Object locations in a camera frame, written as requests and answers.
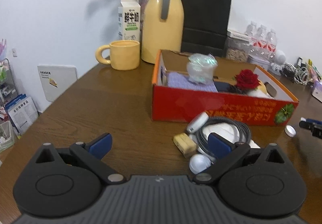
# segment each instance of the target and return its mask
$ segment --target black paper bag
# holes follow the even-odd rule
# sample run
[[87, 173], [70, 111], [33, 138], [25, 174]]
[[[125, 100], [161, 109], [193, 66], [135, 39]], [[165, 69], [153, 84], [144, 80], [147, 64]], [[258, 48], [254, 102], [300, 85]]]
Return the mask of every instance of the black paper bag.
[[231, 0], [181, 0], [185, 12], [182, 52], [223, 57]]

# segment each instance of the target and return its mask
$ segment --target wooden block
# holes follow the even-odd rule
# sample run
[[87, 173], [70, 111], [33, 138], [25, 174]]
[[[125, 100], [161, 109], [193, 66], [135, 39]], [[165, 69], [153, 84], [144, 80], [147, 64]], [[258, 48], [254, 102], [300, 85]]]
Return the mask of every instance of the wooden block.
[[184, 156], [190, 156], [197, 149], [197, 144], [185, 133], [173, 137], [173, 142]]

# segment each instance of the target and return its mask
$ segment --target yellow thermos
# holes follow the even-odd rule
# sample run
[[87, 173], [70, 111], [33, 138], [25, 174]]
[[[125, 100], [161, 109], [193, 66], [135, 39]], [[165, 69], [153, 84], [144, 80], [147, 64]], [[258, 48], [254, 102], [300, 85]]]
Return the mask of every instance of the yellow thermos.
[[183, 21], [181, 0], [149, 0], [144, 12], [142, 60], [155, 63], [159, 49], [180, 52]]

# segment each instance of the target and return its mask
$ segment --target circular pad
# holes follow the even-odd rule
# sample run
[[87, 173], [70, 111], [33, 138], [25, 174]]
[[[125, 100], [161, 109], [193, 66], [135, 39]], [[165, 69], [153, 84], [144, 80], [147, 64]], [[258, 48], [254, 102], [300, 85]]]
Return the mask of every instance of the circular pad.
[[230, 207], [261, 219], [297, 213], [306, 196], [305, 183], [294, 169], [269, 162], [229, 171], [218, 190]]
[[36, 189], [47, 196], [59, 196], [73, 188], [73, 180], [65, 175], [49, 175], [41, 178], [36, 183]]
[[80, 212], [93, 204], [100, 192], [100, 181], [89, 170], [47, 163], [20, 176], [13, 188], [19, 210], [42, 218]]

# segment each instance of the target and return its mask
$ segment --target wall outlet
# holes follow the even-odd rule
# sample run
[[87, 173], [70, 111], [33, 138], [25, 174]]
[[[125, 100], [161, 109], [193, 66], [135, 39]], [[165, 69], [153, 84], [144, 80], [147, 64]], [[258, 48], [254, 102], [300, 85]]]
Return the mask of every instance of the wall outlet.
[[15, 48], [12, 48], [12, 56], [13, 57], [18, 57], [17, 50]]

